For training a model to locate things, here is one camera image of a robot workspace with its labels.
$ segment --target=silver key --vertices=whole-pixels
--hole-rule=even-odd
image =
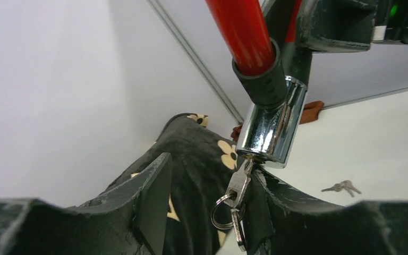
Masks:
[[[241,225],[241,220],[239,219],[239,213],[235,208],[231,209],[231,219],[232,224],[234,224],[234,234],[237,240],[237,245],[241,251],[246,251],[245,235],[243,233],[243,228]]]
[[[324,189],[324,190],[321,190],[321,191],[322,192],[326,192],[326,191],[340,192],[342,189],[343,189],[343,186],[340,183],[336,183],[331,188],[327,188],[327,189]]]
[[[226,189],[226,194],[235,194],[235,200],[227,199],[224,201],[225,204],[231,208],[235,208],[239,211],[244,202],[244,196],[248,188],[248,184],[251,182],[251,170],[253,166],[253,161],[247,159],[243,162],[237,172],[232,174],[229,185]]]
[[[242,220],[245,213],[244,198],[251,181],[251,171],[254,166],[252,159],[246,159],[237,172],[232,174],[231,180],[226,190],[226,194],[219,198],[212,207],[211,221],[219,230],[234,228],[235,238],[241,251],[246,251],[245,236]],[[215,220],[215,212],[221,203],[225,203],[231,208],[231,221],[221,224]]]
[[[352,197],[354,197],[354,193],[353,193],[352,191],[356,192],[357,194],[362,194],[362,192],[361,192],[360,190],[356,189],[356,188],[353,186],[353,183],[352,183],[350,180],[345,180],[345,181],[341,182],[340,184],[343,185],[343,188],[344,188],[346,191],[348,191],[348,193],[349,193]]]

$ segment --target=key ring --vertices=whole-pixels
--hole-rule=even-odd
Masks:
[[[210,219],[212,221],[212,224],[219,230],[230,230],[234,226],[234,222],[229,222],[226,224],[221,224],[215,220],[215,213],[218,209],[218,207],[221,205],[222,202],[224,202],[227,199],[231,198],[236,198],[237,194],[232,193],[232,194],[225,194],[224,196],[220,197],[212,206],[212,210],[210,211]],[[239,220],[243,219],[243,216],[245,214],[245,207],[243,206],[240,211],[238,212],[239,215]]]

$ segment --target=white wall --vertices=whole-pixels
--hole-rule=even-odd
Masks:
[[[146,1],[0,0],[0,197],[81,204],[182,112],[235,125]]]
[[[158,1],[244,115],[250,100],[232,71],[231,54],[206,1]],[[373,45],[365,53],[314,55],[307,100],[322,100],[329,106],[406,87],[408,46]]]
[[[316,198],[347,206],[408,200],[408,92],[324,110],[300,125],[287,167],[269,171]],[[320,192],[351,180],[361,195]],[[219,254],[244,254],[231,235]]]

